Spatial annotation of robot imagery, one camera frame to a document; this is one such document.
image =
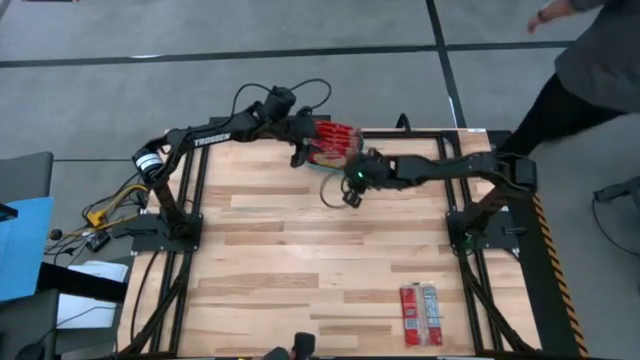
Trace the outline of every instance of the white paper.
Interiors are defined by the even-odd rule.
[[[127,274],[127,266],[112,264],[103,261],[87,261],[83,265],[71,265],[69,270],[102,277],[122,282]],[[94,308],[105,307],[108,309],[93,309],[73,320],[65,321],[74,316]],[[107,301],[98,301],[82,296],[60,294],[58,303],[58,329],[86,329],[109,328],[113,325],[116,304]]]

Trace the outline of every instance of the wood plank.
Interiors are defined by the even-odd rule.
[[[460,138],[464,153],[488,149],[486,133],[460,131]],[[433,140],[367,139],[366,146],[438,157]],[[291,152],[272,140],[211,148],[201,209],[205,226],[193,259],[179,355],[258,356],[291,346],[299,331],[317,336],[318,355],[471,354],[458,263],[444,222],[444,183],[372,190],[358,210],[329,209],[318,197],[328,173],[291,169]],[[179,175],[177,170],[170,181],[176,193]],[[195,176],[194,167],[189,198]],[[470,186],[476,200],[491,189],[481,179],[470,179]],[[340,202],[339,187],[339,178],[329,181],[329,201]],[[164,256],[158,256],[143,289],[137,330],[156,305]],[[496,304],[538,346],[519,264],[503,251],[487,251],[486,258]],[[129,343],[133,303],[149,259],[142,254],[134,262],[120,347]],[[398,291],[416,281],[437,288],[443,346],[404,344]],[[172,318],[165,322],[164,348]]]

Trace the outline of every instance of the black aluminum frame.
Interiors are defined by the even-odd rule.
[[[397,127],[402,127],[405,123],[399,122]],[[441,159],[447,158],[447,143],[453,148],[454,157],[462,155],[461,144],[457,130],[442,130],[442,131],[411,131],[410,125],[404,125],[405,131],[367,131],[364,132],[366,139],[431,139],[435,140],[438,146],[438,153]],[[495,136],[492,136],[489,132],[490,141],[495,141]],[[202,148],[200,164],[198,168],[198,175],[195,187],[195,195],[193,199],[193,214],[198,214],[202,203],[202,193],[204,189],[204,178],[207,170],[207,162],[209,158],[209,146]],[[183,171],[183,179],[180,182],[179,197],[182,199],[180,203],[184,205],[184,197],[186,196],[186,188],[188,187],[188,176],[191,170],[191,163],[193,162],[193,155],[186,158],[188,162],[185,162],[185,171]],[[457,211],[458,205],[456,203],[456,197],[453,190],[453,181],[446,180],[445,193],[447,195],[447,202],[449,205],[449,211]],[[462,189],[462,198],[465,204],[471,201],[471,192],[469,184],[466,179],[460,179],[460,185]],[[534,319],[538,328],[538,335],[542,344],[542,349],[546,354],[554,354],[561,356],[577,356],[579,355],[578,344],[575,341],[574,333],[571,328],[570,319],[568,318],[562,294],[558,289],[558,283],[553,275],[553,269],[549,261],[546,248],[544,248],[544,239],[542,237],[540,225],[535,217],[533,203],[531,201],[515,200],[510,207],[513,206],[514,223],[526,224],[529,231],[519,235],[518,240],[521,246],[520,261],[525,278],[527,290],[529,291],[531,307],[533,310]],[[484,259],[483,250],[479,249],[474,252],[476,257],[476,268],[478,270],[480,284],[483,291],[492,299],[491,285],[489,282],[489,276],[487,273],[486,261]],[[462,266],[463,262],[467,262],[466,254],[458,253],[455,255],[458,257],[458,262]],[[183,261],[187,262],[188,267],[191,265],[193,253],[188,252],[184,255]],[[172,269],[175,258],[170,260],[167,258],[167,264],[165,265],[165,271],[163,273],[163,279],[171,279]],[[544,271],[544,264],[549,264],[548,271]],[[163,288],[161,294],[167,291],[170,282],[163,280]],[[541,288],[545,288],[543,294],[538,295],[535,293]],[[176,309],[173,318],[173,326],[170,337],[170,345],[168,353],[177,356],[178,348],[180,344],[180,332],[182,328],[182,320],[184,318],[185,305],[186,305],[186,287],[179,293],[176,299]],[[467,305],[467,315],[469,317],[470,331],[473,339],[474,351],[476,355],[484,353],[487,349],[484,347],[482,333],[480,330],[480,320],[478,318],[478,312],[476,307],[475,296],[471,288],[463,281],[463,291],[465,294],[465,302]],[[502,337],[498,331],[498,327],[494,321],[489,318],[489,325],[491,330],[491,339],[493,350],[503,350]],[[161,335],[162,328],[158,327],[154,334],[155,342],[152,342],[151,353],[158,351],[158,344]],[[333,359],[346,360],[363,360],[363,359],[434,359],[434,357],[335,357]]]

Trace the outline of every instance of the person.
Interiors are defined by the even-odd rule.
[[[640,0],[554,0],[531,18],[528,31],[600,5],[593,24],[556,58],[556,72],[497,152],[527,156],[542,142],[640,112]]]

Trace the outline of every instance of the black pants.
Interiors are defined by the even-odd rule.
[[[526,156],[544,141],[575,135],[624,114],[571,94],[554,74],[518,129],[496,151]]]

